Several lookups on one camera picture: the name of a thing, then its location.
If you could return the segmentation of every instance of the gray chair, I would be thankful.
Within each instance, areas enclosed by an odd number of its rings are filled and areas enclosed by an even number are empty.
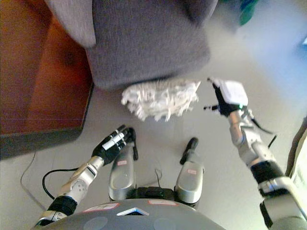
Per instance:
[[[122,87],[194,71],[210,57],[204,22],[217,0],[46,0],[86,50],[94,83]]]

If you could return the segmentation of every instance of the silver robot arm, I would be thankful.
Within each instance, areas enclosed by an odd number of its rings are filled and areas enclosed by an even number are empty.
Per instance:
[[[111,163],[127,143],[135,143],[133,128],[119,127],[107,138],[103,139],[94,149],[91,159],[80,168],[64,184],[47,211],[43,212],[34,229],[70,216],[77,205],[87,194],[87,190],[96,178],[99,169]]]
[[[218,109],[228,117],[232,142],[264,197],[260,209],[266,226],[271,230],[307,229],[306,205],[296,186],[284,175],[268,146],[262,142],[256,129],[259,125],[247,109],[248,99],[243,85],[235,81],[208,81],[213,84],[219,102],[210,108]]]

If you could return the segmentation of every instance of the floor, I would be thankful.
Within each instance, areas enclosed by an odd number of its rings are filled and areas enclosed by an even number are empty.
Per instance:
[[[24,184],[48,207],[51,199],[41,186],[49,170],[74,168],[87,161],[98,142],[121,124],[135,128],[139,160],[137,184],[155,183],[154,169],[163,171],[161,186],[173,188],[180,171],[179,159],[189,139],[199,138],[197,148],[205,165],[199,211],[228,230],[266,229],[259,210],[262,201],[257,184],[232,145],[228,121],[204,112],[216,102],[207,77],[233,79],[244,84],[249,106],[266,128],[278,132],[272,151],[283,170],[292,138],[307,111],[307,49],[300,44],[306,34],[307,5],[303,0],[259,1],[251,21],[238,28],[235,7],[219,5],[207,26],[212,58],[201,71],[183,77],[202,80],[199,102],[192,112],[169,122],[139,121],[120,104],[121,90],[94,89],[84,130],[69,144],[36,152]],[[271,136],[262,134],[268,143]],[[19,180],[33,153],[0,161],[0,229],[29,229],[42,210],[21,189]],[[108,201],[107,182],[111,165],[104,167],[91,185],[77,212]],[[71,173],[59,172],[47,179],[56,194]]]

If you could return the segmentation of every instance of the white cloth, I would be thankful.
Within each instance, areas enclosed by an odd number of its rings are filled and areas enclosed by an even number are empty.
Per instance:
[[[192,110],[191,102],[198,101],[196,91],[199,80],[167,79],[134,84],[122,93],[121,103],[142,121],[154,116],[156,121],[172,114],[181,116],[183,111]]]
[[[303,198],[307,203],[307,130],[298,143],[294,167],[290,174],[294,184],[304,194]]]

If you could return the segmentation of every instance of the wooden cabinet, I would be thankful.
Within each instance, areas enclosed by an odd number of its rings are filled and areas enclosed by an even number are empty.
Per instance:
[[[62,134],[66,140],[77,136],[92,88],[85,50],[43,0],[3,0],[0,5],[1,153],[50,146],[46,140],[57,144],[51,136],[55,141]]]

